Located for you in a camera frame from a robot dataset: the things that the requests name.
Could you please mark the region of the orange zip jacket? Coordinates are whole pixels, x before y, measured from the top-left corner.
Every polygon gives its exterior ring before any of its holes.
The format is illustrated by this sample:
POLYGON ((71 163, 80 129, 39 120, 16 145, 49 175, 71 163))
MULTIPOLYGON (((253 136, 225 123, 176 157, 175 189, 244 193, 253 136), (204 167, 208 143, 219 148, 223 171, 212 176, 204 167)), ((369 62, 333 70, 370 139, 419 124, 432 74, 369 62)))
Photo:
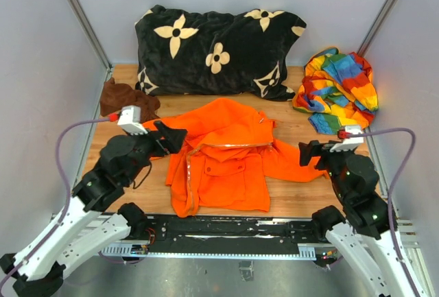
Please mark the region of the orange zip jacket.
POLYGON ((267 212, 267 177, 306 183, 324 175, 316 169, 317 158, 300 165, 299 149, 274 137, 276 123, 264 112, 231 99, 161 120, 187 130, 165 181, 178 217, 201 207, 267 212))

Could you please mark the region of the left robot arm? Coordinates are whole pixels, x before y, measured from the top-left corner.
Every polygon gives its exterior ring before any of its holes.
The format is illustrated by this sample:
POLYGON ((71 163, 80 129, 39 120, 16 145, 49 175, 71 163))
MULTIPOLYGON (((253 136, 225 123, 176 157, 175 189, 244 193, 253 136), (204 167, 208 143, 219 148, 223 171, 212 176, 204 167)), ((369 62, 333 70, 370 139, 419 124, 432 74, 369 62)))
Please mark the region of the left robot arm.
POLYGON ((100 151, 94 168, 68 189, 65 206, 43 232, 22 251, 1 257, 6 278, 14 278, 18 296, 53 296, 64 280, 108 244, 146 233, 145 213, 134 203, 88 234, 79 233, 118 200, 151 159, 177 154, 187 135, 185 129, 154 121, 154 130, 139 123, 124 127, 125 135, 111 138, 100 151))

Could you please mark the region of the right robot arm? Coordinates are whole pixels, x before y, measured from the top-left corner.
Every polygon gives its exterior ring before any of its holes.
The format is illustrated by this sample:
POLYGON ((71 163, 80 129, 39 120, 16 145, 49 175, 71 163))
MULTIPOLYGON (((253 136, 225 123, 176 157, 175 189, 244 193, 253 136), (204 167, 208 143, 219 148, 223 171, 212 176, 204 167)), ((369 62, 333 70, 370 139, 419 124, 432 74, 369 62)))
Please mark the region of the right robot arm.
POLYGON ((328 173, 342 205, 315 212, 311 235, 335 246, 371 296, 426 296, 406 259, 392 206, 375 191, 375 166, 356 147, 346 141, 300 143, 300 165, 318 158, 315 168, 328 173))

